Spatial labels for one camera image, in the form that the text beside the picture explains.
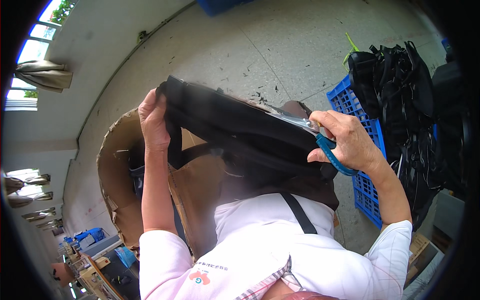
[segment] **black webbing strap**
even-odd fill
[[[290,206],[290,209],[292,210],[295,218],[297,218],[297,221],[299,222],[303,230],[303,233],[318,234],[317,230],[308,219],[307,215],[303,211],[303,208],[300,206],[300,203],[297,201],[297,199],[295,199],[295,197],[292,196],[290,193],[286,193],[286,192],[281,192],[280,195],[282,195],[283,199],[285,199],[285,202],[287,202],[287,204]]]

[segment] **blue scissors handle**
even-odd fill
[[[321,133],[317,134],[317,145],[322,149],[322,151],[327,156],[328,160],[332,165],[338,170],[338,172],[347,176],[355,176],[358,173],[358,170],[353,170],[342,165],[338,159],[333,155],[331,149],[335,149],[336,143],[324,137]]]

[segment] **floor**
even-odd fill
[[[345,32],[363,51],[411,40],[431,72],[444,64],[441,37],[423,19],[399,0],[256,0],[215,18],[193,5],[130,57],[94,107],[65,186],[67,231],[116,233],[100,194],[96,155],[109,126],[169,74],[240,97],[260,92],[275,106],[301,100],[327,110],[325,93],[347,75]],[[364,254],[379,230],[354,207],[351,178],[339,174],[334,181],[340,200],[335,239]]]

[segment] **green plant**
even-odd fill
[[[38,99],[38,91],[25,91],[24,98],[37,98]]]
[[[75,3],[76,1],[62,0],[59,8],[56,11],[52,11],[50,21],[62,25],[70,14],[70,10],[74,7]]]

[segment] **woman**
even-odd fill
[[[380,236],[364,256],[333,238],[334,211],[294,195],[313,233],[304,233],[279,193],[234,201],[215,210],[216,247],[193,264],[178,237],[168,189],[165,96],[148,93],[139,107],[145,139],[140,237],[142,299],[399,299],[407,275],[412,220],[400,181],[353,116],[314,111],[311,120],[336,138],[332,150],[365,172],[378,192]],[[321,149],[306,157],[328,162]]]

